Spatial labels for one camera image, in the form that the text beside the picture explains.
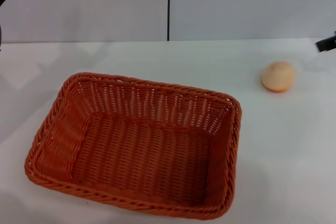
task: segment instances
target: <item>wicker basket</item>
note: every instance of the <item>wicker basket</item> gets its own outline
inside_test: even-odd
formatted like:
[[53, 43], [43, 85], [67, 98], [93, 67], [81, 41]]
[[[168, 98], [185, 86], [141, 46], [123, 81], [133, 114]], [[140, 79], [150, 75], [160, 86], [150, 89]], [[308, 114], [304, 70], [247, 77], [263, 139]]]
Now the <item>wicker basket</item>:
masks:
[[154, 215], [230, 207], [241, 109], [232, 97], [106, 74], [71, 76], [25, 163], [37, 185]]

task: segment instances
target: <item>woven basket bottom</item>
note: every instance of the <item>woven basket bottom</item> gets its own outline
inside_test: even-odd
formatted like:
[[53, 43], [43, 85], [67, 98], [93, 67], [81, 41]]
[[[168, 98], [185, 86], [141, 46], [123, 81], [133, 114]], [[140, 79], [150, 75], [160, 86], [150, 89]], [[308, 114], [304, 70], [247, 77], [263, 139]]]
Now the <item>woven basket bottom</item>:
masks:
[[106, 115], [88, 123], [74, 183], [150, 202], [202, 206], [211, 136]]

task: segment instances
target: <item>ball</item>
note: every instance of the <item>ball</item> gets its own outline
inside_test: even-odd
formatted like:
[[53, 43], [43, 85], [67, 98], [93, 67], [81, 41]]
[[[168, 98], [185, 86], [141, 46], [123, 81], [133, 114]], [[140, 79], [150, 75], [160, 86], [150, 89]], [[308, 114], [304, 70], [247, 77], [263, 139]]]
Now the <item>ball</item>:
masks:
[[296, 70], [286, 61], [270, 64], [261, 74], [261, 83], [272, 92], [286, 92], [291, 88], [296, 78]]

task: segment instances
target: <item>white table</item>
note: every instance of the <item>white table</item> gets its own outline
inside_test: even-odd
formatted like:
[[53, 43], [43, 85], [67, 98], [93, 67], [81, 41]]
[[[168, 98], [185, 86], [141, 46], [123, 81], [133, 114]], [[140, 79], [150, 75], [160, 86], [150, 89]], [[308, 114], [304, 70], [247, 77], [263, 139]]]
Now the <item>white table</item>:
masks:
[[[10, 44], [0, 52], [0, 222], [198, 223], [139, 214], [36, 186], [24, 173], [34, 135], [62, 83], [92, 71], [228, 93], [243, 110], [236, 196], [212, 223], [336, 221], [336, 50], [310, 39]], [[273, 94], [260, 70], [286, 59], [295, 86]]]

